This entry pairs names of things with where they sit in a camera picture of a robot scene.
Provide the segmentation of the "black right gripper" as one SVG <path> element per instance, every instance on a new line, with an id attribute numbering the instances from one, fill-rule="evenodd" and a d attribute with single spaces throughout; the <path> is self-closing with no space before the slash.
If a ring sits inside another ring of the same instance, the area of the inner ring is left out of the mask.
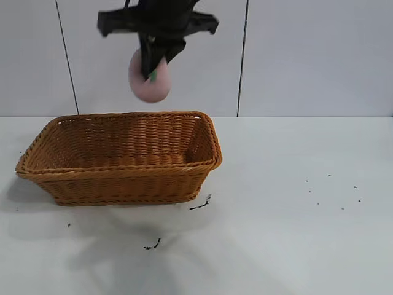
<path id="1" fill-rule="evenodd" d="M 117 10 L 98 12 L 102 37 L 112 33 L 138 33 L 141 71 L 145 80 L 163 60 L 170 63 L 186 46 L 183 39 L 198 32 L 214 34 L 219 25 L 213 14 L 194 10 L 196 1 L 125 1 Z"/>

